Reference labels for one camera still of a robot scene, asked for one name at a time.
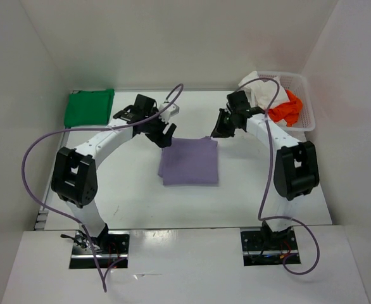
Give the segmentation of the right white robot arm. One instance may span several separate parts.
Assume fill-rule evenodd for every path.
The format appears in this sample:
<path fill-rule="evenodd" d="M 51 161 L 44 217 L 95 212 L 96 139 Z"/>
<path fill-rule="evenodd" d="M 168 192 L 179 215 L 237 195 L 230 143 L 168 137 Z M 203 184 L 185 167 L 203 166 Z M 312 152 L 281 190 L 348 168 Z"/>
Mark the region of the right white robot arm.
<path fill-rule="evenodd" d="M 269 149 L 271 171 L 258 218 L 269 227 L 260 234 L 262 245 L 274 249 L 282 242 L 281 232 L 292 226 L 303 197 L 319 185 L 315 145 L 290 136 L 263 109 L 251 107 L 243 91 L 227 95 L 226 107 L 219 109 L 211 137 L 233 137 L 237 129 L 254 136 Z"/>

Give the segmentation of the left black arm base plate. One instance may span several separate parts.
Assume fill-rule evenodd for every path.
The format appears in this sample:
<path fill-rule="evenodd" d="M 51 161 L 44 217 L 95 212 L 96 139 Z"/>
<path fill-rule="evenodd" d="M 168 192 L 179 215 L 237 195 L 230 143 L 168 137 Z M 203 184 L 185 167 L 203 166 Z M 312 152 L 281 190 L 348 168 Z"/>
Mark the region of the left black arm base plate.
<path fill-rule="evenodd" d="M 89 241 L 81 231 L 76 231 L 70 256 L 69 269 L 95 269 Z M 97 260 L 101 269 L 107 269 L 111 264 L 113 268 L 124 268 L 128 266 L 128 254 L 130 244 L 129 231 L 110 231 L 108 244 L 100 248 L 95 245 Z"/>

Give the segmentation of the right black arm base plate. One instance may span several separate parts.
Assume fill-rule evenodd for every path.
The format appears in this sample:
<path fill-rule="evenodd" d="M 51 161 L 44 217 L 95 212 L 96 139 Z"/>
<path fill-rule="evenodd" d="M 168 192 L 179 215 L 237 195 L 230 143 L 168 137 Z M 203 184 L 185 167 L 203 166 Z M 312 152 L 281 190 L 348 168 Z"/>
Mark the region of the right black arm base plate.
<path fill-rule="evenodd" d="M 292 229 L 265 236 L 258 227 L 241 230 L 241 246 L 244 266 L 286 265 L 301 263 L 298 244 Z"/>

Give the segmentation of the white t-shirt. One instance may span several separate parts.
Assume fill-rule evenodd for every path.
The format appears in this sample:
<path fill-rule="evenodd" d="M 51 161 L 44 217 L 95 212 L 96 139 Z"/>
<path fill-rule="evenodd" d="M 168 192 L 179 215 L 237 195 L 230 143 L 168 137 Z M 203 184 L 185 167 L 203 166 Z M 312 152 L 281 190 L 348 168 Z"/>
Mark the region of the white t-shirt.
<path fill-rule="evenodd" d="M 242 88 L 252 107 L 259 106 L 263 110 L 266 110 L 272 98 L 275 96 L 278 86 L 279 92 L 274 102 L 271 104 L 271 108 L 289 102 L 287 92 L 280 84 L 280 78 L 276 76 L 273 79 L 276 83 L 270 80 L 257 80 Z"/>

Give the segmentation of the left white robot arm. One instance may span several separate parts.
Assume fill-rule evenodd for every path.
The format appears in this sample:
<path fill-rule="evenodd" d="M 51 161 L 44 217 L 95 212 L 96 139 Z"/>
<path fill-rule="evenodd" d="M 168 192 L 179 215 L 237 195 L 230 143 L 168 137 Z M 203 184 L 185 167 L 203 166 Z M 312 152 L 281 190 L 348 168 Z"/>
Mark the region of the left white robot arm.
<path fill-rule="evenodd" d="M 74 148 L 62 147 L 57 152 L 51 189 L 85 226 L 86 245 L 93 252 L 104 252 L 112 242 L 108 225 L 101 218 L 95 202 L 98 167 L 138 134 L 144 134 L 160 148 L 169 147 L 176 129 L 169 120 L 179 111 L 174 102 L 157 104 L 155 99 L 139 94 L 134 104 L 113 115 L 105 131 Z"/>

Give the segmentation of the green t-shirt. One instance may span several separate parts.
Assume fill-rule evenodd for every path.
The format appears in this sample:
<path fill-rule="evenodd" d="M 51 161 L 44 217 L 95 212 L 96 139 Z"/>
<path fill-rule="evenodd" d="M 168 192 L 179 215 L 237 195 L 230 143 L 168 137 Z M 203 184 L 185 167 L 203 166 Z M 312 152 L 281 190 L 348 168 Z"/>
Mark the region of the green t-shirt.
<path fill-rule="evenodd" d="M 114 96 L 114 89 L 71 93 L 65 111 L 64 126 L 72 128 L 107 125 L 110 120 Z"/>

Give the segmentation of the purple t-shirt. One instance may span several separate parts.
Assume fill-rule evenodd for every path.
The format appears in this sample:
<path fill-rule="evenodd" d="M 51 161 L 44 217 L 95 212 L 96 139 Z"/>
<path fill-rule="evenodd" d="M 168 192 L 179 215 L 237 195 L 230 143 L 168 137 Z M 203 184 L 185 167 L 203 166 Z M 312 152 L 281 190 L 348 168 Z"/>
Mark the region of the purple t-shirt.
<path fill-rule="evenodd" d="M 209 136 L 172 139 L 162 149 L 158 176 L 164 186 L 217 186 L 218 142 Z"/>

